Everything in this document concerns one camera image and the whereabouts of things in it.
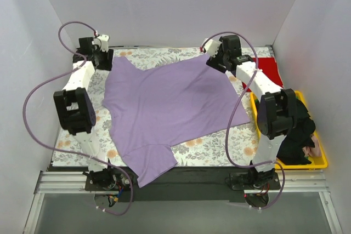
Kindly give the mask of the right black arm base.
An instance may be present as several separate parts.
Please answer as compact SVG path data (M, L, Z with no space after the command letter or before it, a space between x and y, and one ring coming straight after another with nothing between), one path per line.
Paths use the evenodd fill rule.
M279 190L280 180L275 169L267 172L257 172L254 168L238 169L229 174L229 186L233 190L258 190L268 187L269 190Z

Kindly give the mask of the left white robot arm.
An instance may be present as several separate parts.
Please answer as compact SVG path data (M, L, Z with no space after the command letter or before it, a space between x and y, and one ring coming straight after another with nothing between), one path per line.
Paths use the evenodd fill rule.
M108 35L80 38L78 52L87 57L87 62L75 59L74 72L67 84L53 95L60 125L78 142L81 152L88 156L90 172L107 168L102 163L107 162L107 156L97 139L97 118L87 90L96 69L110 71L112 68L114 52L109 48L109 39Z

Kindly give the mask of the lavender t shirt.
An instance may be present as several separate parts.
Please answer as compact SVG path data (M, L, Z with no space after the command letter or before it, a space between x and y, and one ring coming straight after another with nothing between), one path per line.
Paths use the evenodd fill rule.
M102 104L111 115L111 139L140 187L177 164L173 146L249 122L228 77L207 59L141 70L114 58Z

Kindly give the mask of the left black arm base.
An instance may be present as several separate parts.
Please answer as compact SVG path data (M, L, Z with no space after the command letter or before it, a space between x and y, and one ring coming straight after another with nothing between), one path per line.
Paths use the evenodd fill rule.
M87 172L82 173L86 177L86 183L84 189L86 191L117 191L125 190L129 191L131 189L131 182L133 182L133 175L130 174L131 179L129 180L122 173L93 175L88 174Z

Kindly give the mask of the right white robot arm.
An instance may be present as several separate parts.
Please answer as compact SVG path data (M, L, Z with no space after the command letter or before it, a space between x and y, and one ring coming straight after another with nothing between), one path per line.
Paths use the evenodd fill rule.
M209 55L206 64L222 73L231 72L259 100L256 123L261 136L247 168L253 171L248 175L249 184L260 189L268 182L267 173L275 169L282 142L297 125L296 94L270 80L259 68L257 55L242 54L242 35L225 31L218 36L217 41L213 37L205 39L200 47L201 52Z

